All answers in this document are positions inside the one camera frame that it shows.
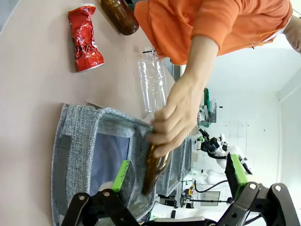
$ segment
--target table surface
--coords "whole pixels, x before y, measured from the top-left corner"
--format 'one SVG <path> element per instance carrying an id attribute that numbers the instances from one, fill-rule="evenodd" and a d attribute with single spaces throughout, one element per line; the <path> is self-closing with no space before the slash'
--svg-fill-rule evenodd
<path id="1" fill-rule="evenodd" d="M 50 169 L 63 103 L 143 117 L 141 28 L 119 34 L 97 6 L 92 22 L 105 65 L 75 72 L 67 12 L 83 0 L 20 1 L 0 36 L 0 225 L 51 225 Z M 174 84 L 166 71 L 168 90 Z"/>

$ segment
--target orange shirt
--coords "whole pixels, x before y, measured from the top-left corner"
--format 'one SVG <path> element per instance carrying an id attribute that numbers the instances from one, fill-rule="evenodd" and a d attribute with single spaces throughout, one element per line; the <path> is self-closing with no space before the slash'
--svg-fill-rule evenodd
<path id="1" fill-rule="evenodd" d="M 218 55 L 263 42 L 289 22 L 289 0 L 145 0 L 135 16 L 159 55 L 186 64 L 194 35 L 219 45 Z"/>

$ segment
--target white ceiling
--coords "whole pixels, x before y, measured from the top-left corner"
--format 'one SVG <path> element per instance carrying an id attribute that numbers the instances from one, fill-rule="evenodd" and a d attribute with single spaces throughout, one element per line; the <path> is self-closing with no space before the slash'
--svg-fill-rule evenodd
<path id="1" fill-rule="evenodd" d="M 301 16 L 301 0 L 291 0 L 291 4 L 294 10 L 296 10 L 297 12 L 299 12 L 299 14 L 295 11 L 294 15 L 296 16 Z"/>
<path id="2" fill-rule="evenodd" d="M 210 89 L 279 91 L 301 69 L 301 56 L 292 49 L 242 49 L 217 57 Z"/>

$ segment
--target amber bottle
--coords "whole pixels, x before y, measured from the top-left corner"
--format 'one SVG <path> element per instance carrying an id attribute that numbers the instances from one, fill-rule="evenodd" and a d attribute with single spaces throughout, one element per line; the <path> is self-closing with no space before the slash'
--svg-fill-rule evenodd
<path id="1" fill-rule="evenodd" d="M 160 176 L 160 173 L 162 173 L 166 169 L 171 159 L 171 153 L 168 153 L 167 155 L 159 159 L 155 158 L 153 154 L 157 147 L 157 145 L 150 144 L 148 148 L 146 173 L 142 188 L 142 193 L 144 195 L 149 195 L 151 193 L 156 184 L 156 181 Z"/>
<path id="2" fill-rule="evenodd" d="M 101 6 L 117 30 L 123 35 L 135 33 L 139 24 L 125 0 L 99 0 Z"/>

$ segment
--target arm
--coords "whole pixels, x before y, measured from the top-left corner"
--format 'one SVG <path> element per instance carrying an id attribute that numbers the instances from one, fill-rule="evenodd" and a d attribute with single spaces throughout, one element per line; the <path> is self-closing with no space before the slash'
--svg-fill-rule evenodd
<path id="1" fill-rule="evenodd" d="M 155 114 L 152 123 L 155 133 L 148 141 L 161 145 L 156 149 L 156 157 L 179 147 L 195 127 L 199 104 L 218 49 L 218 45 L 206 36 L 193 37 L 185 73 L 174 84 L 167 105 Z"/>
<path id="2" fill-rule="evenodd" d="M 301 17 L 292 16 L 283 34 L 292 48 L 301 54 Z"/>
<path id="3" fill-rule="evenodd" d="M 155 113 L 148 141 L 159 145 L 156 157 L 179 147 L 196 125 L 199 104 L 219 47 L 240 12 L 241 0 L 204 0 L 194 22 L 186 70 L 174 84 L 167 105 Z"/>

